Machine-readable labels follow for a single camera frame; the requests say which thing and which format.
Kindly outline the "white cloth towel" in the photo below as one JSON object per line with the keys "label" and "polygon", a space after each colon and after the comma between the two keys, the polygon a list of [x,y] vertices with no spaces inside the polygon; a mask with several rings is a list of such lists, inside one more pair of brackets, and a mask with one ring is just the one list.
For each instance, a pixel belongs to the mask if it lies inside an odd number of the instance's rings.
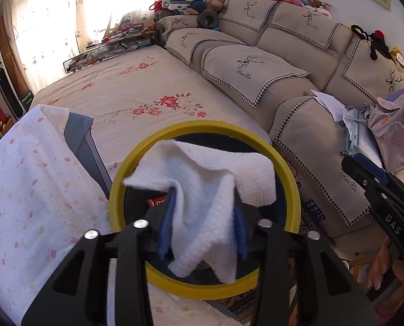
{"label": "white cloth towel", "polygon": [[259,153],[227,152],[160,140],[124,178],[127,187],[177,192],[169,270],[189,276],[201,261],[226,284],[236,280],[234,196],[259,208],[276,201],[272,161]]}

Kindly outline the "red snack bag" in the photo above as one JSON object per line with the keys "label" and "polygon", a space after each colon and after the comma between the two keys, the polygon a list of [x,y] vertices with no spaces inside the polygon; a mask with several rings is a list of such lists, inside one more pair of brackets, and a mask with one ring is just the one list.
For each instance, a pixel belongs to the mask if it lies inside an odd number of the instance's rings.
{"label": "red snack bag", "polygon": [[160,197],[148,199],[147,204],[150,208],[154,208],[154,207],[157,207],[157,206],[165,203],[166,198],[167,198],[166,196],[160,196]]}

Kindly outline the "yellow rimmed trash bin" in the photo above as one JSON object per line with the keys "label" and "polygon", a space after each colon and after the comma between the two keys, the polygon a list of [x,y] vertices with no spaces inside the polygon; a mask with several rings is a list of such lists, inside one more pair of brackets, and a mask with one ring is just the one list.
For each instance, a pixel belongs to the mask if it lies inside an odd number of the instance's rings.
{"label": "yellow rimmed trash bin", "polygon": [[256,134],[222,121],[186,121],[137,145],[117,171],[109,200],[111,227],[139,218],[135,190],[175,189],[174,205],[156,214],[157,257],[172,252],[164,272],[147,267],[150,283],[192,299],[222,299],[254,289],[258,271],[237,277],[234,207],[259,217],[285,213],[283,228],[297,233],[300,197],[284,159]]}

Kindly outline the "papers on sofa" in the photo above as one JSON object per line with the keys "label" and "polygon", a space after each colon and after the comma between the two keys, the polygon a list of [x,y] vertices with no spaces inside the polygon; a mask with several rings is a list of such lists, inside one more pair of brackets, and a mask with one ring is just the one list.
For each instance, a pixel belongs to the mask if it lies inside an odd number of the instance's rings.
{"label": "papers on sofa", "polygon": [[383,168],[380,151],[364,115],[357,108],[347,107],[331,95],[316,90],[312,92],[315,100],[331,113],[334,122],[346,128],[346,152],[352,157],[361,154],[377,167]]}

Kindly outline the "grey backpack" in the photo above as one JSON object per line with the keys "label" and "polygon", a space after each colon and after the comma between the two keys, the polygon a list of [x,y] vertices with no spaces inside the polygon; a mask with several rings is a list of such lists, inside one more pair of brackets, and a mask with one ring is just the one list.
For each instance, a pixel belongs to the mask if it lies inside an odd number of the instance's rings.
{"label": "grey backpack", "polygon": [[385,170],[395,174],[404,168],[404,89],[368,107],[368,128],[374,134]]}

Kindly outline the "black red plush toy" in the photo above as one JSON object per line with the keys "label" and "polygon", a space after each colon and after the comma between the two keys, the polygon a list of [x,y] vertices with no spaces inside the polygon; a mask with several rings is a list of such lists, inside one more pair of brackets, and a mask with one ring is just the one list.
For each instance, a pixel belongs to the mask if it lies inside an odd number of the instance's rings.
{"label": "black red plush toy", "polygon": [[378,55],[382,55],[384,58],[391,60],[392,55],[390,49],[385,42],[384,34],[376,30],[371,34],[368,34],[362,27],[356,24],[350,26],[351,31],[356,34],[360,40],[365,40],[370,46],[370,58],[374,61],[378,59]]}

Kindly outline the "beige sofa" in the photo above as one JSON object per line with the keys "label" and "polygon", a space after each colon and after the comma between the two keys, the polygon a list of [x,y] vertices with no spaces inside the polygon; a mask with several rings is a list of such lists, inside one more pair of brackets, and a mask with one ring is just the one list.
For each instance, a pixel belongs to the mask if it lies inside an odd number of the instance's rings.
{"label": "beige sofa", "polygon": [[342,255],[380,248],[385,233],[341,168],[348,131],[317,100],[360,109],[404,90],[404,72],[351,28],[273,0],[226,0],[220,12],[159,11],[158,42],[246,111],[295,178],[302,211]]}

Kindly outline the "black tower fan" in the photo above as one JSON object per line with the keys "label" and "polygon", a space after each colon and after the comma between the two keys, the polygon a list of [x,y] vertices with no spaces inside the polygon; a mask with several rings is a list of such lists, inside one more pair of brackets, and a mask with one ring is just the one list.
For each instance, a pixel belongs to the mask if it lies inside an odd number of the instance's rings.
{"label": "black tower fan", "polygon": [[20,118],[22,118],[23,115],[26,113],[26,110],[24,108],[24,105],[20,101],[14,87],[12,86],[8,73],[1,61],[0,61],[0,92],[15,120],[19,120]]}

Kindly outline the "floral bed sheet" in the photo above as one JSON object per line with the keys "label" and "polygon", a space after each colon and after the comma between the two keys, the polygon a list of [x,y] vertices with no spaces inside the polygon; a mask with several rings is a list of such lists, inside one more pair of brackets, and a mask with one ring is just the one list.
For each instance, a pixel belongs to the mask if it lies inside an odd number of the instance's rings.
{"label": "floral bed sheet", "polygon": [[144,138],[184,121],[224,121],[270,139],[223,92],[158,46],[88,66],[40,90],[33,103],[93,118],[92,136],[111,177]]}

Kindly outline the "cluttered glass table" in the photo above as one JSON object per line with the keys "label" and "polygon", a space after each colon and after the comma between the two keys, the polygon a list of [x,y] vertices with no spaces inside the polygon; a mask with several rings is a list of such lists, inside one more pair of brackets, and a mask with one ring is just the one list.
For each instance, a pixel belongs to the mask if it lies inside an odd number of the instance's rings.
{"label": "cluttered glass table", "polygon": [[150,46],[152,37],[153,32],[147,27],[136,27],[112,35],[106,42],[87,48],[85,52],[64,61],[62,66],[66,74],[71,74],[90,65]]}

